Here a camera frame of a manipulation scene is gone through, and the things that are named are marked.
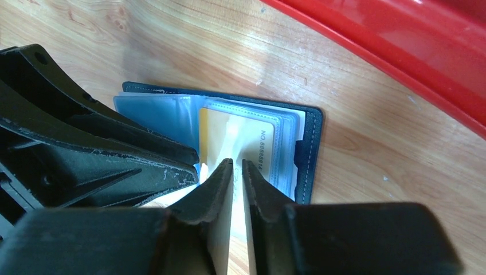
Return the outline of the navy blue card holder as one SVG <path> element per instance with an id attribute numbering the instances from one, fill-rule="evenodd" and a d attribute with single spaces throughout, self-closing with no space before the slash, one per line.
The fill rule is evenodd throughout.
<path id="1" fill-rule="evenodd" d="M 132 121 L 196 150 L 200 182 L 199 110 L 221 111 L 262 119 L 275 127 L 271 178 L 291 200 L 308 204 L 315 178 L 324 113 L 316 107 L 257 99 L 230 93 L 125 82 L 114 97 L 115 109 Z"/>

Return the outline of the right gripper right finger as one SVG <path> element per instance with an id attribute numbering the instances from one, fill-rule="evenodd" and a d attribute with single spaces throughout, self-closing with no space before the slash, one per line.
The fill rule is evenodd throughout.
<path id="1" fill-rule="evenodd" d="M 250 274 L 461 274 L 437 217 L 414 202 L 301 205 L 242 163 Z"/>

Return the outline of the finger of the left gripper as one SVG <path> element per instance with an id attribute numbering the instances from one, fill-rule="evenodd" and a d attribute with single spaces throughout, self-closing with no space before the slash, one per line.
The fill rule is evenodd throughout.
<path id="1" fill-rule="evenodd" d="M 44 208 L 135 206 L 196 184 L 195 149 L 140 125 L 1 118 L 1 223 Z"/>
<path id="2" fill-rule="evenodd" d="M 1 50 L 1 80 L 35 106 L 95 136 L 194 165 L 195 149 L 162 136 L 94 99 L 39 44 Z"/>

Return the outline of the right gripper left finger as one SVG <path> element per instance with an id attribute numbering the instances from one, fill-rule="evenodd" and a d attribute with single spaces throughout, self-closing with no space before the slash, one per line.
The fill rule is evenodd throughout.
<path id="1" fill-rule="evenodd" d="M 167 208 L 44 209 L 1 245 L 2 274 L 226 274 L 233 162 Z"/>

